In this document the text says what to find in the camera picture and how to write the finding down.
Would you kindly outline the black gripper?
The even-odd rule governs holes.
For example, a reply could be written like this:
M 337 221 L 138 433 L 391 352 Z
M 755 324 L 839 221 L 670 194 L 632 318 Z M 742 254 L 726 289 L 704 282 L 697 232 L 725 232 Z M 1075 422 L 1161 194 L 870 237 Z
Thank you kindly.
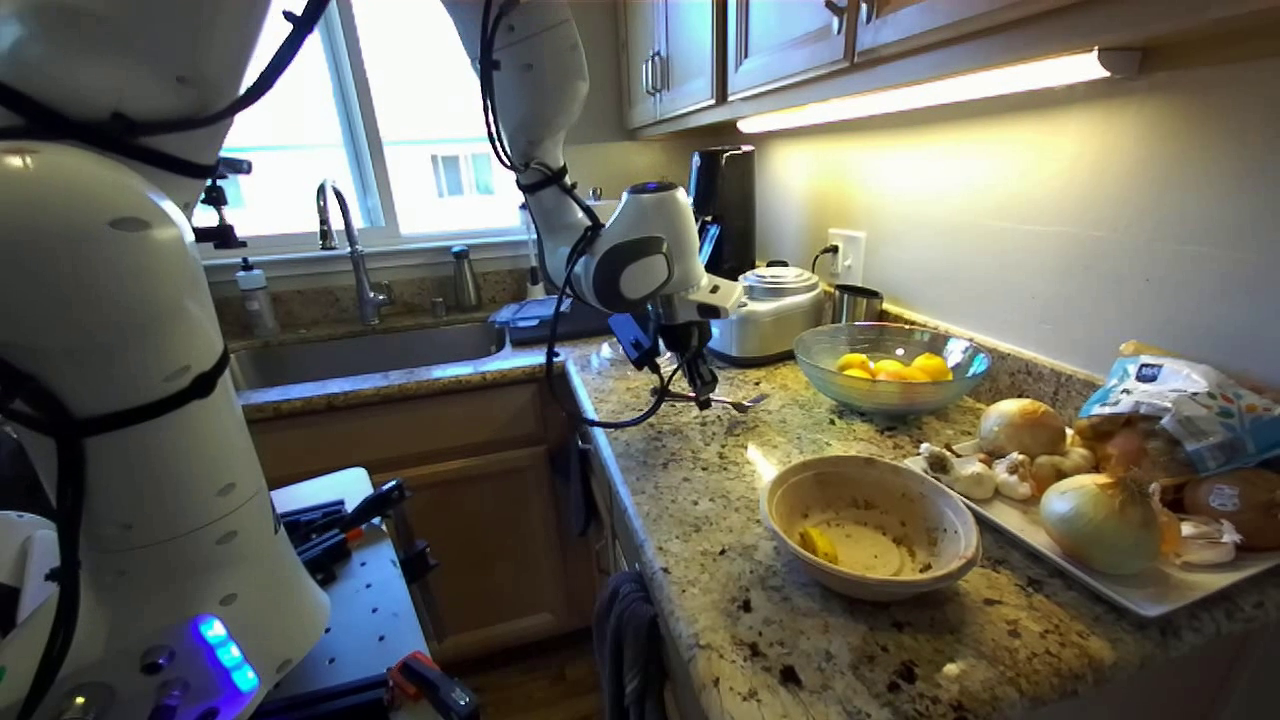
M 708 319 L 670 319 L 661 327 L 661 340 L 677 366 L 687 366 L 685 367 L 687 393 L 704 409 L 704 399 L 712 399 L 718 387 L 717 366 L 708 355 L 712 324 Z

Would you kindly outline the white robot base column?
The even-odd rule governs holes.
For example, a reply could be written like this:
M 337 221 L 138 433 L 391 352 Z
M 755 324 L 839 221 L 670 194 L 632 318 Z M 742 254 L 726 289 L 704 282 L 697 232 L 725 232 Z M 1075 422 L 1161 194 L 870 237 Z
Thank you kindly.
M 327 625 L 227 374 L 187 211 L 267 0 L 3 0 L 3 720 L 248 720 Z

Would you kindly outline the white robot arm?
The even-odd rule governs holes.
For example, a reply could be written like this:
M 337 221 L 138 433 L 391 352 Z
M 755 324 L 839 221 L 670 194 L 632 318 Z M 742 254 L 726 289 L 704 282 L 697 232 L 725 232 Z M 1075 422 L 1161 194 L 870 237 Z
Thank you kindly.
M 699 263 L 692 195 L 644 180 L 598 211 L 570 175 L 567 139 L 590 68 L 567 0 L 443 0 L 471 61 L 491 156 L 511 171 L 536 232 L 539 272 L 619 327 L 677 355 L 697 403 L 717 393 L 708 311 L 718 306 Z

